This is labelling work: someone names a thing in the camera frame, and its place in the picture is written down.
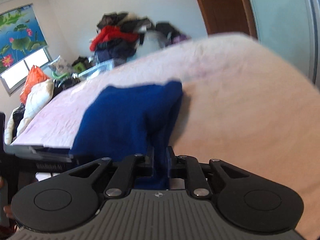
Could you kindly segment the person's left hand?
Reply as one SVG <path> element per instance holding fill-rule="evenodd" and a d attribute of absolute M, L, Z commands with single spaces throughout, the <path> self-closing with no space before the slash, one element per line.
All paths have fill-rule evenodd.
<path fill-rule="evenodd" d="M 4 185 L 5 185 L 5 181 L 4 181 L 4 179 L 1 177 L 1 178 L 0 178 L 0 188 L 2 188 Z M 5 215 L 6 215 L 7 218 L 9 218 L 9 219 L 14 219 L 10 205 L 4 206 L 4 207 L 3 207 L 3 210 L 4 210 L 4 213 L 5 213 Z"/>

